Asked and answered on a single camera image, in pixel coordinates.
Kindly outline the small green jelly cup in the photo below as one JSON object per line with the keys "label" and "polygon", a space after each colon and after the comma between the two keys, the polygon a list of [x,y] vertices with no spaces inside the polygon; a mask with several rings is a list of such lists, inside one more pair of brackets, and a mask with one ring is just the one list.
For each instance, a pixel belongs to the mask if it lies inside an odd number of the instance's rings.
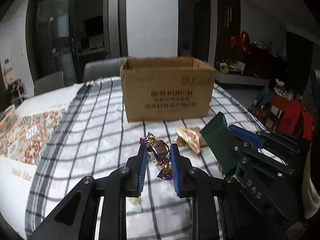
{"label": "small green jelly cup", "polygon": [[127,200],[132,204],[132,205],[141,205],[142,199],[140,197],[135,198],[135,197],[127,197]]}

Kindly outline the grey chair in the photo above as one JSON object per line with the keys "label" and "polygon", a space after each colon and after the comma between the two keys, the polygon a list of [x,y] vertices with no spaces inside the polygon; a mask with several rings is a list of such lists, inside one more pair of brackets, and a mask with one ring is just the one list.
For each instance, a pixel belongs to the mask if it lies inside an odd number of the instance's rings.
{"label": "grey chair", "polygon": [[65,86],[64,75],[62,71],[55,72],[38,79],[34,83],[34,95],[38,96],[48,93]]}
{"label": "grey chair", "polygon": [[121,57],[89,62],[84,68],[83,81],[88,82],[100,78],[120,76],[120,68],[126,60],[126,57]]}

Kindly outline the brown cardboard box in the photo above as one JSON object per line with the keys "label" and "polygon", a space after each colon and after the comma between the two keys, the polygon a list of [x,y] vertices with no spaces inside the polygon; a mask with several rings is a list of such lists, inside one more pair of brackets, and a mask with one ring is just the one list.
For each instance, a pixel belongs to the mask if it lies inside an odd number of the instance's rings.
{"label": "brown cardboard box", "polygon": [[193,57],[129,58],[120,69],[129,122],[206,116],[216,70]]}

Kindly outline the dark green snack packet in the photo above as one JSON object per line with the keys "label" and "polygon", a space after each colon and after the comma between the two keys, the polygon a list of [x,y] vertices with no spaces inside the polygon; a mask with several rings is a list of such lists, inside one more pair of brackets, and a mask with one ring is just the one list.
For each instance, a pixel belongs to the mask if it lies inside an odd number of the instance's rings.
{"label": "dark green snack packet", "polygon": [[222,112],[217,113],[201,129],[200,134],[217,159],[223,174],[226,177],[235,175],[239,156],[235,149],[236,140],[227,126],[225,115]]}

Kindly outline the purple gold candy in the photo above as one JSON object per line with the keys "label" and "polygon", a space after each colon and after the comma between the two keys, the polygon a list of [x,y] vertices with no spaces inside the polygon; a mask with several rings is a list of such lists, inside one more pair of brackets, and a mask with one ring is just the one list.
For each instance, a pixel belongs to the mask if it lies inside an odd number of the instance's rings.
{"label": "purple gold candy", "polygon": [[162,139],[157,139],[150,132],[147,136],[141,137],[139,143],[146,144],[150,158],[160,169],[157,177],[163,180],[173,180],[169,145]]}

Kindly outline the beige red snack packet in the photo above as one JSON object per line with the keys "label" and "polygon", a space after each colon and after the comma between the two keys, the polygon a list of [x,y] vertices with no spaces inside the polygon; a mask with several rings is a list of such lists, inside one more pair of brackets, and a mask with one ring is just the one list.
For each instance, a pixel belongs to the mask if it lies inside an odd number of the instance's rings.
{"label": "beige red snack packet", "polygon": [[199,127],[178,127],[176,129],[178,146],[188,145],[196,155],[199,155],[201,147],[207,146],[200,131]]}

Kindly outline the red box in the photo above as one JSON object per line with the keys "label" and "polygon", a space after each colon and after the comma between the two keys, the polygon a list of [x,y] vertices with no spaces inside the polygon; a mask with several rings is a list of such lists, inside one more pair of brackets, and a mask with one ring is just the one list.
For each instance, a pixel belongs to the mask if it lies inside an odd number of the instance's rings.
{"label": "red box", "polygon": [[297,100],[276,95],[262,106],[254,106],[252,113],[270,132],[312,139],[313,117]]}

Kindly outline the plaid white grey tablecloth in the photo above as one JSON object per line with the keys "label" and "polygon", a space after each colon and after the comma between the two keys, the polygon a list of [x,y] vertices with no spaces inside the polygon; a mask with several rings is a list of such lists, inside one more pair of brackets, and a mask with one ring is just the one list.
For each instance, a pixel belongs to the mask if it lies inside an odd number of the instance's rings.
{"label": "plaid white grey tablecloth", "polygon": [[[228,124],[251,132],[262,124],[218,85],[206,116],[175,121],[128,122],[121,81],[109,78],[84,85],[42,151],[31,185],[25,213],[30,236],[81,178],[108,176],[137,154],[141,137],[176,142],[178,127],[199,127],[218,112]],[[190,239],[191,200],[176,196],[173,183],[158,177],[159,167],[149,162],[142,195],[126,202],[128,239]]]}

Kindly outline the plastic container with fruit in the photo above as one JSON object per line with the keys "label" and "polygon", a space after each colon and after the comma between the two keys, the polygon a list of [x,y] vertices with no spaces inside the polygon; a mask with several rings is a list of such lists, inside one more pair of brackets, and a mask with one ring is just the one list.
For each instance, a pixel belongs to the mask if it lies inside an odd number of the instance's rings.
{"label": "plastic container with fruit", "polygon": [[12,128],[17,121],[17,118],[18,116],[15,105],[11,105],[1,112],[1,137],[3,137]]}

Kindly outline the floral patterned mat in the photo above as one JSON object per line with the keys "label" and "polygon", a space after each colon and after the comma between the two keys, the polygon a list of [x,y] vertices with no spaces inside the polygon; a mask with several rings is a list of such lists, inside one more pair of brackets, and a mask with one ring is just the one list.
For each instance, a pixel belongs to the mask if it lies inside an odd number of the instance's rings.
{"label": "floral patterned mat", "polygon": [[58,110],[18,118],[13,128],[1,138],[1,156],[36,165],[64,113],[64,110]]}

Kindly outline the red balloons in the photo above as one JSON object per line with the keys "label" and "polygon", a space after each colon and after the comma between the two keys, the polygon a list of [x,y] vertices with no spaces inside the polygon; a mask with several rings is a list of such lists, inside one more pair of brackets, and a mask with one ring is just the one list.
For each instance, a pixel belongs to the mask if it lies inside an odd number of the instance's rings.
{"label": "red balloons", "polygon": [[231,48],[239,48],[242,52],[250,54],[250,38],[249,34],[246,31],[243,31],[240,35],[231,36],[230,39]]}

